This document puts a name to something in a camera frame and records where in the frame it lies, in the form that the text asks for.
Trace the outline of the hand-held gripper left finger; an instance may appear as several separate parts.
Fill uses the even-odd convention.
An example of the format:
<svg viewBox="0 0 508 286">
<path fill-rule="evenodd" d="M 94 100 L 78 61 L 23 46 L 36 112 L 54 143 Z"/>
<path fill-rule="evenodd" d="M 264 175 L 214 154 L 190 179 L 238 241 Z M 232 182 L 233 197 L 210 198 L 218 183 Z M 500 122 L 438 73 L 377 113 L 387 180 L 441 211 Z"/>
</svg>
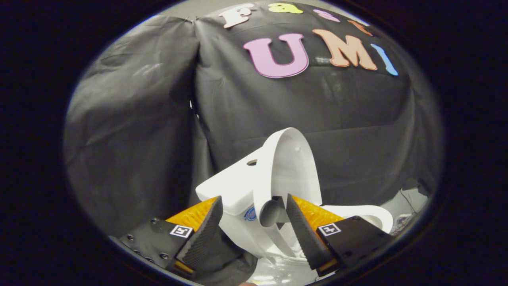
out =
<svg viewBox="0 0 508 286">
<path fill-rule="evenodd" d="M 151 218 L 112 240 L 150 265 L 193 278 L 204 269 L 222 216 L 223 201 L 217 196 L 168 219 Z"/>
</svg>

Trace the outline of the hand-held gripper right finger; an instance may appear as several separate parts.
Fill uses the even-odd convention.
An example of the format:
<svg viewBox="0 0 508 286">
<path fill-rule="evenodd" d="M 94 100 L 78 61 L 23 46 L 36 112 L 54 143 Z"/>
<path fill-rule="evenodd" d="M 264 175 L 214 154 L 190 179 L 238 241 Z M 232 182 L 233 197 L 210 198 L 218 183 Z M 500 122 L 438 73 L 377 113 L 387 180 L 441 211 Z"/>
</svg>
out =
<svg viewBox="0 0 508 286">
<path fill-rule="evenodd" d="M 393 236 L 361 216 L 343 218 L 292 194 L 285 207 L 307 263 L 319 277 L 354 267 Z"/>
</svg>

